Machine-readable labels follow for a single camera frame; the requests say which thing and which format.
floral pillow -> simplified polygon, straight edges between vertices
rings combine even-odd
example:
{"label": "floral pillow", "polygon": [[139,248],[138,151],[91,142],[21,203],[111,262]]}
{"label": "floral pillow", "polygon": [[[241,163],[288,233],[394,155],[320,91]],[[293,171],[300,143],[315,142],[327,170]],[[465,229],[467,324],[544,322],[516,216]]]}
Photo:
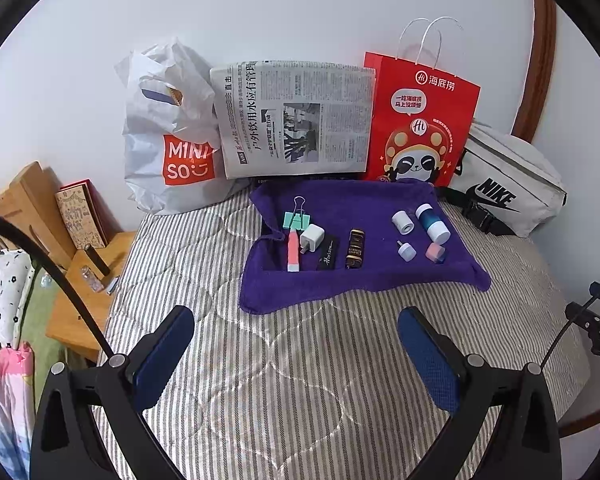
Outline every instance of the floral pillow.
{"label": "floral pillow", "polygon": [[17,349],[35,269],[23,250],[0,251],[0,346]]}

perfume bottle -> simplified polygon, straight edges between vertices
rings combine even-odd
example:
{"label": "perfume bottle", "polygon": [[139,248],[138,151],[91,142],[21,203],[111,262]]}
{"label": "perfume bottle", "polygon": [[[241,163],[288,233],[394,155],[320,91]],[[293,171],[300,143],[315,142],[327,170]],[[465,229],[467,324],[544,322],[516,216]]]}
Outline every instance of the perfume bottle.
{"label": "perfume bottle", "polygon": [[104,290],[104,285],[102,285],[102,282],[96,277],[96,275],[88,266],[81,268],[80,273],[84,278],[84,281],[89,283],[89,286],[93,292],[100,292],[101,290]]}

wooden headboard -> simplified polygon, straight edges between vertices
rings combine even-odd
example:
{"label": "wooden headboard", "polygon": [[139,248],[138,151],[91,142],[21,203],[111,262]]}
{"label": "wooden headboard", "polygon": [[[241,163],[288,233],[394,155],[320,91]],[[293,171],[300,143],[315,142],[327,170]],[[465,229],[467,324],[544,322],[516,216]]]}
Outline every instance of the wooden headboard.
{"label": "wooden headboard", "polygon": [[557,11],[554,0],[534,0],[534,38],[525,91],[511,134],[531,142],[540,123],[554,70]]}
{"label": "wooden headboard", "polygon": [[[0,216],[29,235],[56,265],[68,269],[75,246],[58,211],[55,192],[40,164],[29,164],[0,193]],[[0,249],[15,248],[0,237]]]}

nike logo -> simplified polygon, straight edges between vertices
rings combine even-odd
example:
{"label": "nike logo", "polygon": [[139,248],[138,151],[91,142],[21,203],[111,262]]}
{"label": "nike logo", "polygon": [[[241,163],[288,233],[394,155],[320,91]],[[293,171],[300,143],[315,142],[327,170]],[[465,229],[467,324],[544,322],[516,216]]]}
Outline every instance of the nike logo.
{"label": "nike logo", "polygon": [[[479,191],[484,195],[484,197],[478,196],[476,191]],[[480,186],[471,186],[466,190],[466,195],[469,197],[469,199],[475,200],[480,204],[490,205],[499,209],[506,209],[507,211],[519,213],[517,209],[507,206],[507,204],[515,199],[516,196],[490,178],[485,180],[482,184],[480,184]]]}

purple towel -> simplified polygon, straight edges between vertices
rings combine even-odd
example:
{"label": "purple towel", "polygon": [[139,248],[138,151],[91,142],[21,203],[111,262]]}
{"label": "purple towel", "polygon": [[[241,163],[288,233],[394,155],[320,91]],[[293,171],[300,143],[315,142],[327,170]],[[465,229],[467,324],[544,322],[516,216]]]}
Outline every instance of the purple towel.
{"label": "purple towel", "polygon": [[[286,272],[286,237],[282,229],[285,211],[293,211],[294,197],[306,199],[304,212],[327,234],[340,239],[334,270],[315,270],[320,248],[300,255],[300,272]],[[240,307],[252,314],[268,314],[303,301],[324,300],[355,288],[377,292],[409,283],[461,282],[488,290],[491,278],[466,250],[458,232],[438,205],[431,184],[415,179],[401,183],[360,180],[270,181],[251,193],[266,227],[271,232],[258,238],[249,252],[242,275]],[[431,243],[415,217],[416,209],[429,203],[451,231],[446,260],[434,264],[425,257]],[[415,223],[401,235],[391,222],[404,210]],[[351,229],[366,233],[362,268],[344,265]],[[410,262],[398,255],[397,241],[410,243],[418,252]]]}

